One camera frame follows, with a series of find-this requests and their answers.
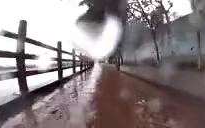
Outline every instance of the wooden fence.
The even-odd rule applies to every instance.
[[[92,60],[89,58],[75,54],[75,50],[72,50],[72,53],[62,50],[62,43],[58,41],[57,48],[52,47],[50,45],[44,44],[42,42],[30,39],[26,37],[27,31],[27,22],[25,20],[21,20],[19,24],[18,34],[1,31],[1,35],[4,37],[12,38],[17,40],[17,49],[16,52],[8,52],[8,51],[0,51],[0,58],[15,58],[16,59],[16,68],[17,70],[3,72],[0,73],[0,76],[5,76],[3,79],[0,77],[0,80],[18,78],[18,84],[21,94],[28,93],[28,85],[27,85],[27,76],[37,75],[42,73],[54,72],[58,71],[58,80],[61,81],[63,79],[63,70],[72,68],[73,73],[76,73],[76,67],[80,66],[80,70],[82,71],[84,68],[92,66]],[[26,54],[25,53],[25,43],[29,43],[35,46],[39,46],[42,48],[46,48],[48,50],[52,50],[57,52],[57,58],[52,58],[52,61],[57,61],[56,67],[45,70],[44,72],[35,70],[26,69],[25,59],[36,59],[38,56],[34,54]],[[71,55],[72,59],[63,59],[62,54]],[[63,62],[70,62],[70,65],[63,65]]]

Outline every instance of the wall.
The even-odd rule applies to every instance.
[[[196,60],[198,30],[201,33],[202,54],[205,55],[205,11],[192,13],[172,22],[171,44],[168,43],[166,30],[166,26],[163,25],[157,32],[160,54],[163,58],[174,53],[175,57],[193,56],[189,58]],[[125,61],[140,62],[146,58],[155,58],[150,30],[134,22],[127,25],[122,52]]]

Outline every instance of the walkway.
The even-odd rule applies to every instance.
[[[3,127],[205,128],[205,103],[96,65]]]

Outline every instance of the foliage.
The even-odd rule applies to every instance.
[[[169,20],[169,10],[173,7],[173,3],[170,0],[165,2],[163,0],[128,0],[127,19],[140,22],[145,27],[154,30],[159,24]]]

